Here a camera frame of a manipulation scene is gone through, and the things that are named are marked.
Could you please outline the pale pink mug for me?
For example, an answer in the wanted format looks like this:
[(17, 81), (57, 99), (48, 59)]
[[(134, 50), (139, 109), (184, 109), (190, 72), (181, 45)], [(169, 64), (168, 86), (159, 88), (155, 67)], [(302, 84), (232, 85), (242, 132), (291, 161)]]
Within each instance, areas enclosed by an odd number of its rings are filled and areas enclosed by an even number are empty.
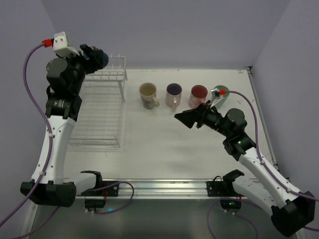
[(165, 103), (173, 111), (180, 105), (182, 87), (177, 83), (171, 83), (166, 87)]

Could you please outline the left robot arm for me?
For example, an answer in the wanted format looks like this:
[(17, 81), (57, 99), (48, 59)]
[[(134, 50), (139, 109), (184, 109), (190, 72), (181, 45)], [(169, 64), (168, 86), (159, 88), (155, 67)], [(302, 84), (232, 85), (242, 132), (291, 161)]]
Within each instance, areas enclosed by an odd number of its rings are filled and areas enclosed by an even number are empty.
[(109, 62), (101, 49), (80, 45), (77, 54), (57, 56), (46, 66), (47, 102), (41, 111), (46, 133), (38, 165), (20, 191), (37, 205), (70, 207), (76, 196), (97, 189), (102, 184), (100, 172), (81, 171), (74, 179), (65, 179), (67, 146), (82, 104), (79, 96), (85, 76), (103, 69)]

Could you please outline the dark blue mug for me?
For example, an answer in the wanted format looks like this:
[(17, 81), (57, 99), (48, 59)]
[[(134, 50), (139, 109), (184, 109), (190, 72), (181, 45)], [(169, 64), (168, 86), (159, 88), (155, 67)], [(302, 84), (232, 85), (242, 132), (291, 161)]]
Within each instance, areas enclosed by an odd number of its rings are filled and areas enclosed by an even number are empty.
[(96, 70), (101, 70), (108, 65), (109, 56), (100, 48), (91, 47), (90, 59)]

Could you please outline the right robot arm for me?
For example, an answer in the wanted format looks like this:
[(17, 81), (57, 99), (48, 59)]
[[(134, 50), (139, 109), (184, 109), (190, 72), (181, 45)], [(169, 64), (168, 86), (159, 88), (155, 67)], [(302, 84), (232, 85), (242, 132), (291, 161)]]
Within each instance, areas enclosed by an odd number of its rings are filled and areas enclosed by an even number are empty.
[(247, 168), (260, 182), (254, 185), (242, 173), (230, 179), (234, 191), (263, 209), (275, 228), (290, 237), (314, 220), (316, 200), (286, 179), (261, 153), (245, 132), (247, 122), (240, 109), (232, 108), (222, 116), (208, 103), (175, 114), (188, 128), (207, 126), (225, 136), (226, 152)]

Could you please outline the light green cup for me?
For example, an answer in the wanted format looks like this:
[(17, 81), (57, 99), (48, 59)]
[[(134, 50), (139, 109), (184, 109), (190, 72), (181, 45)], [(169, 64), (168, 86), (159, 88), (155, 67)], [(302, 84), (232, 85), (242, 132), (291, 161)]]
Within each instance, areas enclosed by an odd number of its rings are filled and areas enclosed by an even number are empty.
[[(226, 86), (224, 86), (224, 85), (218, 85), (218, 86), (216, 86), (216, 87), (214, 87), (214, 88), (219, 88), (219, 90), (225, 90), (225, 91), (228, 91), (228, 90), (229, 90), (229, 89), (228, 89)], [(219, 102), (219, 108), (217, 108), (217, 109), (220, 109), (220, 108), (223, 106), (223, 104), (224, 104), (225, 101), (227, 100), (228, 96), (229, 96), (228, 93), (225, 93), (225, 94), (223, 95), (223, 99)]]

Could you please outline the cream floral mug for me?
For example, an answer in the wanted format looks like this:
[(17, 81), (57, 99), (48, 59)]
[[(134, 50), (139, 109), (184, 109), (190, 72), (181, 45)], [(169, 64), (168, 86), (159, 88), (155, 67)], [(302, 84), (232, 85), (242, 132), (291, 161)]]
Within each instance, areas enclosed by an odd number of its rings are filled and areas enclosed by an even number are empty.
[(145, 109), (152, 110), (160, 106), (157, 98), (157, 88), (153, 83), (143, 83), (140, 85), (139, 93)]

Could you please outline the pink patterned mug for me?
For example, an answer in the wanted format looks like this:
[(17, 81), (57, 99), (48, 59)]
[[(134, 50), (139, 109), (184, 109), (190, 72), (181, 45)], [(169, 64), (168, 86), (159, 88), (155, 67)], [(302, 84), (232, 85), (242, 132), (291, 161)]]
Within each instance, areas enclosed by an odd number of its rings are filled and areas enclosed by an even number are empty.
[(208, 90), (205, 86), (203, 85), (193, 86), (190, 92), (188, 105), (192, 109), (197, 108), (201, 103), (205, 102), (207, 95), (208, 95)]

